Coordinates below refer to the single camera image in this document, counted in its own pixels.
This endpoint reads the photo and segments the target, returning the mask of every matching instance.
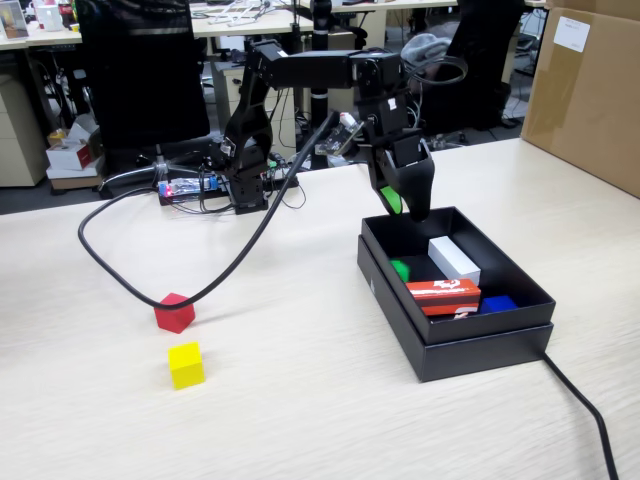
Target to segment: paper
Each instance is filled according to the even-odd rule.
[[[578,22],[577,20],[572,20],[567,17],[560,17],[553,43],[582,53],[584,45],[587,43],[590,29],[591,25],[588,23]]]
[[[69,135],[63,139],[62,143],[89,143],[89,137],[97,129],[98,125],[91,115],[84,113],[76,118],[76,121],[71,126]]]

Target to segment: white cup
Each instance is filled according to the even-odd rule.
[[[38,13],[38,21],[44,26],[47,32],[64,30],[62,15],[60,15],[57,5],[36,7],[36,12]]]

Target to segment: red object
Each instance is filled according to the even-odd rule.
[[[160,303],[163,305],[175,305],[185,300],[187,300],[187,297],[183,297],[177,293],[170,293]],[[178,310],[160,310],[159,308],[154,308],[153,311],[156,313],[158,327],[173,333],[182,333],[196,318],[196,311],[193,305]]]
[[[477,312],[480,289],[468,278],[407,283],[425,315]]]

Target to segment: red block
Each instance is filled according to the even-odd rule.
[[[187,297],[183,297],[177,293],[170,293],[160,303],[164,305],[175,305],[185,300],[187,300]],[[196,311],[193,305],[178,310],[160,310],[159,308],[154,308],[153,310],[156,313],[158,326],[173,333],[182,333],[196,318]]]

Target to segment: black office chair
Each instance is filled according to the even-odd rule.
[[[421,117],[427,135],[500,125],[511,94],[502,72],[524,0],[458,0],[458,5],[460,25],[447,55],[464,59],[469,70],[462,82],[433,87],[424,94]],[[446,70],[438,71],[436,79],[452,76]]]
[[[151,165],[112,181],[171,171],[161,144],[210,133],[200,83],[202,46],[193,37],[188,0],[78,0],[91,104],[106,149],[155,145]]]

